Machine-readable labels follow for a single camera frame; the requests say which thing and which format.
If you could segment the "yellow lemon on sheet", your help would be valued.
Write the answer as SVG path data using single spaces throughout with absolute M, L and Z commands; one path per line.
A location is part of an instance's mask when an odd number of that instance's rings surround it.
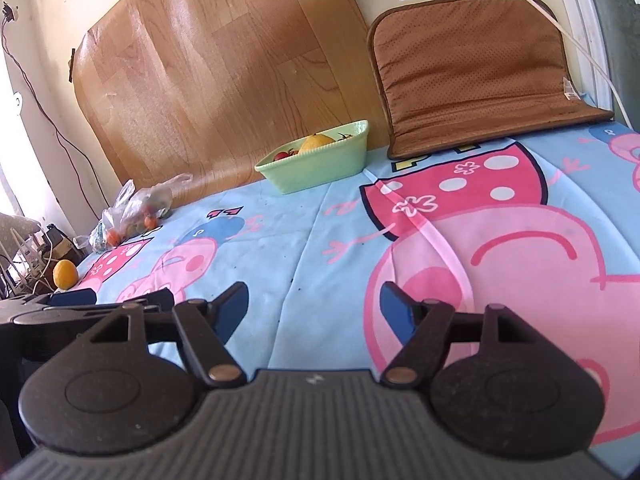
M 78 283 L 78 271 L 70 260 L 62 259 L 54 266 L 52 278 L 58 289 L 69 290 Z

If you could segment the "clear plastic fruit bag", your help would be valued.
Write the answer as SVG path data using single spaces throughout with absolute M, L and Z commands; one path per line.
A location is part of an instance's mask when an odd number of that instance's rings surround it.
M 102 211 L 98 224 L 80 248 L 90 247 L 102 254 L 116 248 L 125 240 L 156 229 L 160 220 L 168 216 L 172 203 L 192 183 L 192 174 L 177 174 L 150 188 L 136 188 L 128 180 L 120 189 L 114 204 Z

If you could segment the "light green rectangular bowl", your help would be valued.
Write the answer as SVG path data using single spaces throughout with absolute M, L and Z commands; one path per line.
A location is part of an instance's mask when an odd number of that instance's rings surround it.
M 330 136 L 335 142 L 303 154 L 298 154 L 298 149 L 306 138 L 288 142 L 268 153 L 256 164 L 255 171 L 280 193 L 290 194 L 351 177 L 363 170 L 369 134 L 367 120 L 319 133 Z M 273 157 L 280 151 L 291 155 L 275 162 Z

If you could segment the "cartoon pig bed sheet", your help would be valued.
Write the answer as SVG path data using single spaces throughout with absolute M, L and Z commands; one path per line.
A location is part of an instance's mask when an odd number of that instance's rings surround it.
M 290 195 L 266 181 L 176 209 L 79 267 L 109 304 L 167 288 L 250 305 L 228 347 L 260 368 L 382 370 L 401 333 L 380 292 L 464 312 L 504 304 L 599 383 L 593 451 L 639 463 L 639 136 L 604 122 L 393 162 Z

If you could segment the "yellow lemon in bowl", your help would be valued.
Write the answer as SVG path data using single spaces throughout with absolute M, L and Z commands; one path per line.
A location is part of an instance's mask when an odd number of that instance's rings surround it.
M 312 136 L 306 137 L 303 144 L 298 149 L 298 154 L 308 153 L 310 151 L 316 150 L 317 148 L 323 148 L 324 146 L 332 144 L 334 142 L 335 140 L 330 136 L 327 136 L 326 134 L 313 134 Z

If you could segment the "wooden laminate board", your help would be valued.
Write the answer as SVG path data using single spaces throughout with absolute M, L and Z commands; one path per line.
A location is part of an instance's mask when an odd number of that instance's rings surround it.
M 188 200 L 257 179 L 271 150 L 388 128 L 356 0 L 120 0 L 75 52 L 76 100 L 116 176 L 192 174 Z

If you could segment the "brown seat cushion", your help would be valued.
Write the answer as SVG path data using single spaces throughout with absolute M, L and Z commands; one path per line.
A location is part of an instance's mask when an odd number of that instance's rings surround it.
M 612 119 L 574 94 L 553 18 L 541 0 L 433 0 L 379 15 L 368 51 L 388 157 Z

